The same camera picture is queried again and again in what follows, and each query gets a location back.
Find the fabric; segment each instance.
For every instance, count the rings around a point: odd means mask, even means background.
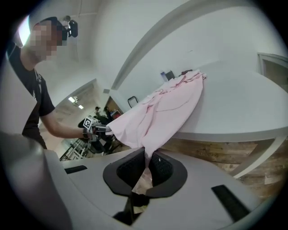
[[[107,126],[125,145],[144,146],[146,157],[150,158],[189,118],[205,78],[206,75],[197,70],[171,79]]]
[[[40,135],[40,131],[38,128],[39,117],[51,113],[55,109],[55,107],[51,102],[46,82],[43,79],[43,77],[40,74],[38,74],[39,79],[38,81],[34,69],[32,71],[26,70],[20,60],[21,49],[18,46],[15,46],[15,44],[12,44],[11,46],[13,48],[15,47],[14,49],[12,49],[13,52],[11,50],[11,53],[9,53],[8,50],[8,55],[10,56],[9,61],[11,63],[11,66],[14,69],[18,78],[25,86],[25,88],[37,101],[33,111],[31,112],[31,115],[28,118],[27,123],[25,124],[22,135],[34,139],[35,141],[40,143],[44,149],[47,149],[46,144],[42,136]]]

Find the person in background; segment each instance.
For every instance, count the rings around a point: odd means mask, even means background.
[[[95,107],[95,115],[96,115],[96,118],[97,118],[97,117],[100,117],[99,109],[100,109],[100,107],[98,107],[98,106]]]
[[[112,116],[111,116],[111,111],[109,110],[108,106],[105,106],[105,107],[104,107],[104,112],[106,113],[106,116],[107,116],[107,118],[108,118],[109,123],[110,123],[111,121],[113,121],[113,118],[112,118]]]
[[[100,109],[100,107],[98,107],[98,106],[95,107],[95,115],[96,116],[94,116],[94,118],[98,119],[101,124],[107,125],[109,123],[109,120],[107,117],[100,115],[99,109]]]

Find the black slot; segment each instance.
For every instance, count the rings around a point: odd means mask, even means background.
[[[121,221],[124,224],[132,225],[136,219],[141,215],[141,213],[134,213],[133,207],[141,207],[143,205],[149,204],[149,198],[145,195],[139,195],[136,193],[131,193],[128,197],[124,211],[116,213],[113,218]]]
[[[85,170],[85,169],[87,169],[86,166],[80,165],[80,166],[76,166],[76,167],[72,167],[72,168],[66,168],[65,172],[67,174],[70,174],[70,173],[76,173],[76,172],[79,172],[79,171],[82,171],[82,170]]]
[[[249,210],[225,185],[215,186],[211,189],[234,222],[249,214]]]

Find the pink cloth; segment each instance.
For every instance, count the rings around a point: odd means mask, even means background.
[[[107,126],[131,147],[145,147],[146,157],[164,145],[193,112],[206,75],[199,70],[171,79]]]

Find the pink garment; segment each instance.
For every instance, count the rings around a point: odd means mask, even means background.
[[[199,70],[171,79],[107,126],[131,147],[145,147],[146,157],[164,145],[193,112],[206,75]]]

